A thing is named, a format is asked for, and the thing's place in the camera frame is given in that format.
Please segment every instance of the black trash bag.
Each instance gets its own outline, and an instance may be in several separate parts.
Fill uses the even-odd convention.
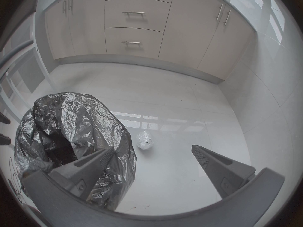
[[[37,170],[49,173],[111,146],[115,155],[100,172],[87,202],[115,210],[136,172],[137,157],[129,132],[91,95],[50,94],[34,103],[17,129],[14,156],[18,176],[21,179]]]

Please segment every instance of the cabinet handle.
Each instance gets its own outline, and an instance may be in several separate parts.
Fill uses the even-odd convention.
[[[222,7],[223,7],[223,4],[222,4],[222,5],[221,5],[221,7],[220,7],[220,11],[219,11],[219,14],[218,14],[217,20],[218,20],[218,19],[219,19],[219,17],[220,17],[220,13],[221,13]]]
[[[63,0],[63,11],[62,11],[62,13],[64,13],[66,11],[66,1],[65,0]]]
[[[138,13],[138,14],[145,14],[145,12],[122,12],[122,13]]]
[[[231,11],[231,10],[229,10],[229,12],[228,12],[227,19],[226,19],[226,21],[224,22],[224,25],[226,25],[226,23],[227,23],[227,21],[228,21],[228,18],[229,18],[229,15],[230,15],[230,11]]]
[[[73,0],[68,0],[68,9],[70,10],[73,6]]]
[[[123,44],[141,44],[141,42],[125,42],[125,41],[123,41],[121,43],[123,43]]]

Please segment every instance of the tiled wall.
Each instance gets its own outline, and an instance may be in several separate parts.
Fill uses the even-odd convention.
[[[219,85],[242,127],[252,166],[269,167],[285,183],[256,226],[282,207],[303,172],[303,41],[280,0],[231,0],[257,32]]]

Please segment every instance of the tile floor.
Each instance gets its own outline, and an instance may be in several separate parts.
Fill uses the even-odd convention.
[[[193,144],[250,164],[241,127],[217,85],[166,70],[115,63],[61,65],[51,78],[60,92],[95,96],[130,132],[138,157],[136,178],[118,212],[169,215],[219,201],[191,153]],[[32,94],[24,84],[18,88],[31,105],[52,93],[45,80]],[[18,98],[13,96],[12,102],[22,114],[27,111]],[[17,126],[12,120],[10,126],[1,126],[1,132],[14,139]],[[154,140],[147,151],[136,146],[136,135],[143,130]],[[10,178],[9,158],[0,164]]]

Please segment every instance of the garbage bag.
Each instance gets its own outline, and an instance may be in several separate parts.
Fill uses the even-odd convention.
[[[100,172],[87,202],[115,210],[135,177],[137,157],[129,132],[91,95],[46,95],[36,100],[17,129],[14,156],[18,176],[21,179],[37,170],[51,172],[111,146],[115,155]]]

